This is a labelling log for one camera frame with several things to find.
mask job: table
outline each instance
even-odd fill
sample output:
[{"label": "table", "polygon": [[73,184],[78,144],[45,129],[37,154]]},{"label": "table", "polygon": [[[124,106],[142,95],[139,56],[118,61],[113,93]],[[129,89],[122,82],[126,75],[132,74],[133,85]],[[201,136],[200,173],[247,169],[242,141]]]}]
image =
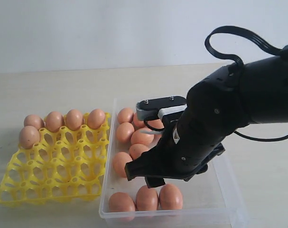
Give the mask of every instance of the table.
[{"label": "table", "polygon": [[[65,114],[73,108],[111,112],[115,97],[144,98],[148,91],[155,97],[186,96],[192,85],[221,65],[0,74],[0,182],[17,151],[26,115],[46,116],[55,110]],[[255,137],[277,137],[288,133],[288,124],[252,125],[240,131]],[[288,228],[288,140],[262,143],[231,135],[223,143],[255,227]],[[98,207],[99,198],[17,209],[0,205],[0,226],[106,227]]]}]

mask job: plastic container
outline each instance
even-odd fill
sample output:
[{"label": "plastic container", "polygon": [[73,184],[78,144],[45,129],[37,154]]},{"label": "plastic container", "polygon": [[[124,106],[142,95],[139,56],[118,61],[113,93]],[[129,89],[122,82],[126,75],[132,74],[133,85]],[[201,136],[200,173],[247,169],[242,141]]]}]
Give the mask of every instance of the plastic container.
[{"label": "plastic container", "polygon": [[[128,97],[115,99],[111,120],[108,159],[102,186],[99,208],[100,216],[109,227],[204,227],[246,228],[248,215],[232,168],[225,153],[209,163],[206,173],[195,175],[189,182],[165,179],[177,185],[184,197],[182,210],[157,210],[136,212],[109,212],[108,199],[118,192],[128,193],[135,200],[138,189],[145,185],[142,177],[131,181],[119,178],[112,168],[112,159],[119,151],[128,151],[116,141],[117,114],[124,107],[135,107],[136,103],[152,97]],[[134,217],[126,222],[125,217]]]}]

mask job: yellow egg tray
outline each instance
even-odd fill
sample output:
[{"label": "yellow egg tray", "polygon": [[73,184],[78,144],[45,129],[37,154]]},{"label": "yellow egg tray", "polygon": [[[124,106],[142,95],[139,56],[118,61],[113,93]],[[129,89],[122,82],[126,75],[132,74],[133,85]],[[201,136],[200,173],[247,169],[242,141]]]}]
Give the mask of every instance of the yellow egg tray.
[{"label": "yellow egg tray", "polygon": [[47,201],[69,202],[73,198],[95,199],[102,191],[109,138],[108,119],[99,129],[90,129],[88,113],[77,131],[66,126],[52,133],[41,128],[40,142],[32,149],[13,154],[0,184],[0,203],[45,204]]}]

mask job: transparent storage bin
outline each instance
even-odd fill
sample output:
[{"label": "transparent storage bin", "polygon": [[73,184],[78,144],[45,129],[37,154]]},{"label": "transparent storage bin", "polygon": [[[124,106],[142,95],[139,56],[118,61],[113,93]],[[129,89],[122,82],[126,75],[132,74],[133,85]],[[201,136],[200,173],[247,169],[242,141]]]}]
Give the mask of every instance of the transparent storage bin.
[{"label": "transparent storage bin", "polygon": [[[195,175],[190,181],[165,179],[166,183],[177,185],[184,199],[182,210],[109,212],[108,199],[118,192],[128,193],[135,201],[139,188],[145,185],[142,177],[131,181],[119,178],[112,168],[112,159],[119,151],[128,152],[129,146],[122,146],[115,138],[119,123],[118,112],[124,107],[135,107],[136,103],[153,97],[115,99],[111,120],[110,144],[106,171],[102,186],[99,208],[100,216],[109,227],[194,227],[194,228],[246,228],[248,215],[238,188],[230,162],[223,153],[209,163],[206,173]],[[134,217],[126,222],[124,218]]]}]

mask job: robotic arm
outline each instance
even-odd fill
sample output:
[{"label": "robotic arm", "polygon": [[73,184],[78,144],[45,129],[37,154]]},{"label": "robotic arm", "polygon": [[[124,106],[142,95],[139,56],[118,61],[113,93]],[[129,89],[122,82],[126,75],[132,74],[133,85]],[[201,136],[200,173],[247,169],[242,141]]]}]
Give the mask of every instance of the robotic arm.
[{"label": "robotic arm", "polygon": [[[216,33],[247,38],[274,57],[243,64],[237,55],[210,46],[209,39]],[[172,96],[137,104],[138,118],[162,137],[155,147],[126,164],[129,181],[143,176],[150,188],[164,185],[164,178],[188,181],[207,171],[208,162],[225,150],[222,140],[232,133],[261,142],[288,138],[258,139],[236,131],[249,124],[288,123],[288,45],[278,49],[249,30],[224,26],[207,37],[205,46],[213,56],[235,63],[194,85],[186,99]],[[158,118],[164,129],[149,126],[149,120]]]}]

